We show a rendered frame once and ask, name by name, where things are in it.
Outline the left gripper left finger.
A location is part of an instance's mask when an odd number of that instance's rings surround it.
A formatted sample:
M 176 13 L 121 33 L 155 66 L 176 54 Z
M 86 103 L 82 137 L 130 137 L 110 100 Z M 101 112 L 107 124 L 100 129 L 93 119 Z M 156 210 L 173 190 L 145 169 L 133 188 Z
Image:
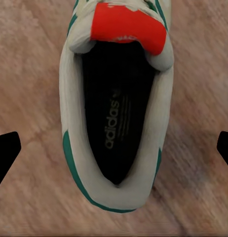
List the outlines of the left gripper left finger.
M 21 143 L 16 131 L 0 135 L 0 183 L 20 151 Z

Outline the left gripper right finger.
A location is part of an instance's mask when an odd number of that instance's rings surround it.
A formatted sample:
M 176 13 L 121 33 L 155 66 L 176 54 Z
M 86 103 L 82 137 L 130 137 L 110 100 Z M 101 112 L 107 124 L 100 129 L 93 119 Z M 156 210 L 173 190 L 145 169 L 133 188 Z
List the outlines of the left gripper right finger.
M 228 165 L 228 132 L 221 131 L 217 142 L 217 150 Z

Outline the gym shoe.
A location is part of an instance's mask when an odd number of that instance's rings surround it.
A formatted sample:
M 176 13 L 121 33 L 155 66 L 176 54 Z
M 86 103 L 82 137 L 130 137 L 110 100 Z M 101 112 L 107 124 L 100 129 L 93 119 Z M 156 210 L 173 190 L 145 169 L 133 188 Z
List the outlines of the gym shoe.
M 76 0 L 59 66 L 63 149 L 86 200 L 142 208 L 170 118 L 171 0 Z

